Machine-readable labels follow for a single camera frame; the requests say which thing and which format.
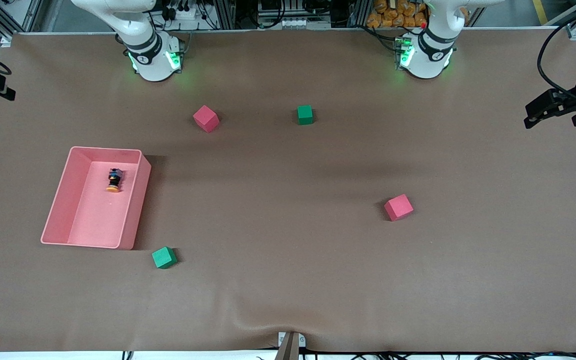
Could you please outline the pink plastic bin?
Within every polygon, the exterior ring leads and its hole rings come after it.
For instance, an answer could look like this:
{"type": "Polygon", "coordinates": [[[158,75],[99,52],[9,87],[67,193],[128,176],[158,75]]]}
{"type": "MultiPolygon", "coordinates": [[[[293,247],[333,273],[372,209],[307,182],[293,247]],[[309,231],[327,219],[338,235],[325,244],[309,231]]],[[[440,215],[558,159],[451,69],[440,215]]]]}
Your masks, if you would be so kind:
{"type": "Polygon", "coordinates": [[[40,241],[46,245],[131,250],[151,175],[141,150],[73,146],[40,241]],[[120,192],[106,191],[121,169],[120,192]]]}

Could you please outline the pink foam cube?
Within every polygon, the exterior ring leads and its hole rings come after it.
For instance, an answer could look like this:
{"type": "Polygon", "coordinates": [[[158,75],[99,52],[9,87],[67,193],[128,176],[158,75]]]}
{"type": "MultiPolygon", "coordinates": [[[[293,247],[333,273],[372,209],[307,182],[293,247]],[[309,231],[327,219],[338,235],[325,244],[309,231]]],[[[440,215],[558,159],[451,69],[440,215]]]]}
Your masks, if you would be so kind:
{"type": "Polygon", "coordinates": [[[384,203],[389,221],[397,221],[413,213],[414,208],[406,194],[400,194],[384,203]]]}
{"type": "Polygon", "coordinates": [[[207,105],[202,105],[192,117],[195,123],[206,133],[213,132],[220,124],[217,113],[207,105]]]}

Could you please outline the orange bagged goods pile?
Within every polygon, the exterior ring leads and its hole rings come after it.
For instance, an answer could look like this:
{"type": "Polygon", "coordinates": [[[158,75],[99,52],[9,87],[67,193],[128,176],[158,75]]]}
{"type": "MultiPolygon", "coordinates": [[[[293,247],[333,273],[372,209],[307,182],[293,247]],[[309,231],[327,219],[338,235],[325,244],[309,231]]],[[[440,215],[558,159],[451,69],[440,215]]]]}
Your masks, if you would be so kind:
{"type": "Polygon", "coordinates": [[[368,28],[424,28],[430,7],[423,0],[372,0],[368,28]]]}

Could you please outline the white power strip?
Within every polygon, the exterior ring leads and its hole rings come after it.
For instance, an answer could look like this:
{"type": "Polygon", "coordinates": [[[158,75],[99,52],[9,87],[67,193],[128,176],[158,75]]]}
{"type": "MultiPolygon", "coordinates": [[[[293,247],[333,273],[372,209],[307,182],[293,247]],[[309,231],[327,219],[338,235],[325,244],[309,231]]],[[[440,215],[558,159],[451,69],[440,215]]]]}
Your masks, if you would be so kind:
{"type": "Polygon", "coordinates": [[[198,16],[198,9],[196,6],[185,3],[180,3],[176,6],[169,5],[166,9],[162,10],[162,18],[165,21],[194,21],[198,16]]]}

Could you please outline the white terminal block strip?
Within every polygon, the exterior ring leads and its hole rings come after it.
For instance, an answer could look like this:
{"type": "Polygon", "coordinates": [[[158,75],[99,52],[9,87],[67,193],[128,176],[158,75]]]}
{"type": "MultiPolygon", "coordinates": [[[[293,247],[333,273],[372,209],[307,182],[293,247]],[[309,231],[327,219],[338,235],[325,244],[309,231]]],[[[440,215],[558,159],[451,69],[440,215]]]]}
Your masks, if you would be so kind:
{"type": "Polygon", "coordinates": [[[284,18],[276,28],[281,30],[326,30],[332,27],[328,18],[320,17],[288,17],[284,18]]]}

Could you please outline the brown table mat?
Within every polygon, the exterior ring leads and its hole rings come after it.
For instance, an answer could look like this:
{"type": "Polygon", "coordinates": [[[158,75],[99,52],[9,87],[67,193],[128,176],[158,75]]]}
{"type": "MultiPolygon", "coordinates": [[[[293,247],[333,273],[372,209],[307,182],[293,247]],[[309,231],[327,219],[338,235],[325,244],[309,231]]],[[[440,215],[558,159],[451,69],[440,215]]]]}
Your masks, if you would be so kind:
{"type": "Polygon", "coordinates": [[[0,351],[243,350],[295,331],[320,352],[576,353],[576,127],[523,123],[548,34],[465,30],[419,80],[361,30],[199,33],[160,83],[113,35],[16,35],[0,351]],[[41,242],[73,147],[150,163],[132,249],[41,242]],[[401,194],[414,211],[390,221],[401,194]],[[158,269],[164,247],[178,263],[158,269]]]}

